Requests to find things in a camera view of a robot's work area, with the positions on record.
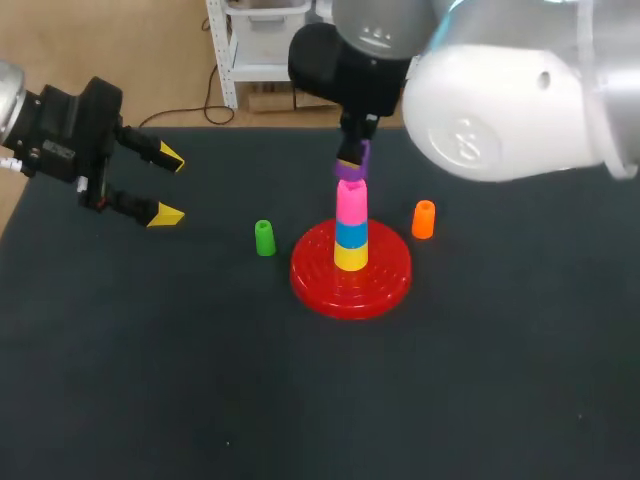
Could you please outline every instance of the shelf leg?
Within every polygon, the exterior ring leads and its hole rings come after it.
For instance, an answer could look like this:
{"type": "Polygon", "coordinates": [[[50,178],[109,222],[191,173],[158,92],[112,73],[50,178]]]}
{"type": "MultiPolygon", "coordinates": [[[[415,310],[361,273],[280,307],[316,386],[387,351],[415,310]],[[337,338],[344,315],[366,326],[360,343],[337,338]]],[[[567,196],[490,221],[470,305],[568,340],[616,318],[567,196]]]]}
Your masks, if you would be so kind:
{"type": "Polygon", "coordinates": [[[207,0],[211,37],[218,61],[218,73],[224,104],[233,109],[238,108],[236,85],[233,81],[233,58],[227,34],[227,14],[224,11],[223,0],[207,0]]]}

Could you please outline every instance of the yellow ring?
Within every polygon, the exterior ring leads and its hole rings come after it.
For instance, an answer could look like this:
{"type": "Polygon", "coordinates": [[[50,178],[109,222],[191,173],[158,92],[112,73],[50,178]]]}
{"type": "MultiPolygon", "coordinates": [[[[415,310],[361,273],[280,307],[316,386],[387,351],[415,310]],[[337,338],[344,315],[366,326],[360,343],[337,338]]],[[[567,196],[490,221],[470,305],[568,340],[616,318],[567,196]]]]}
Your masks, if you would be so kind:
{"type": "Polygon", "coordinates": [[[357,272],[367,266],[369,261],[369,243],[360,248],[344,248],[335,244],[333,261],[340,270],[357,272]]]}

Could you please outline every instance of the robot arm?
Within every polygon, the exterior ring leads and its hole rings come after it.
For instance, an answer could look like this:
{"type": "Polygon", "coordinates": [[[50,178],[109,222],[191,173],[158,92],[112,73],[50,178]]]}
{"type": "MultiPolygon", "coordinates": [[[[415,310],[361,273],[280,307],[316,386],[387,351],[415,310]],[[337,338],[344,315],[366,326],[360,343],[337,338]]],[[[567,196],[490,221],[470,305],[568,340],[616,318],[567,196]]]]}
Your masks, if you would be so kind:
{"type": "Polygon", "coordinates": [[[25,90],[24,74],[0,60],[0,145],[15,159],[0,166],[28,177],[37,172],[77,182],[80,204],[101,212],[112,208],[145,226],[175,225],[182,212],[113,187],[107,169],[115,143],[171,172],[184,165],[166,144],[122,125],[122,91],[93,78],[77,97],[46,85],[40,95],[25,90]]]}
{"type": "Polygon", "coordinates": [[[636,175],[640,2],[334,0],[333,16],[335,28],[294,38],[289,71],[343,106],[339,158],[359,163],[358,141],[375,132],[363,118],[393,113],[424,52],[404,120],[445,170],[495,182],[605,163],[616,178],[636,175]],[[439,26],[432,7],[451,7],[439,26]]]}

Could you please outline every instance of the purple ring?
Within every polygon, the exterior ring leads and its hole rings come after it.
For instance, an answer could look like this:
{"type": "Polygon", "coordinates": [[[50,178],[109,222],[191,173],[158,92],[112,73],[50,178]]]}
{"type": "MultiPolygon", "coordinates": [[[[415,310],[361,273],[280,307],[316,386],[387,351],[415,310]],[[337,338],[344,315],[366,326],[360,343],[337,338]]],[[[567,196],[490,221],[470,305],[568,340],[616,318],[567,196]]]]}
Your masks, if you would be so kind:
{"type": "Polygon", "coordinates": [[[357,182],[366,180],[369,175],[369,159],[371,158],[371,140],[363,140],[364,153],[362,155],[362,165],[359,168],[351,168],[344,165],[340,160],[336,162],[335,173],[340,180],[347,182],[357,182]]]}

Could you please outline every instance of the robot logo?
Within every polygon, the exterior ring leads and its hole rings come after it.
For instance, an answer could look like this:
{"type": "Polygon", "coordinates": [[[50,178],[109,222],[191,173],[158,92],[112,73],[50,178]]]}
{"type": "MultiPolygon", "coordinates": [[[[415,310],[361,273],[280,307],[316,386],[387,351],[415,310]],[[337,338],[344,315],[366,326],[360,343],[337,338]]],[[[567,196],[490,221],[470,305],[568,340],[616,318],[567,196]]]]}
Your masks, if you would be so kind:
{"type": "Polygon", "coordinates": [[[429,140],[443,160],[465,169],[489,168],[502,156],[500,140],[494,131],[468,115],[430,128],[429,140]]]}

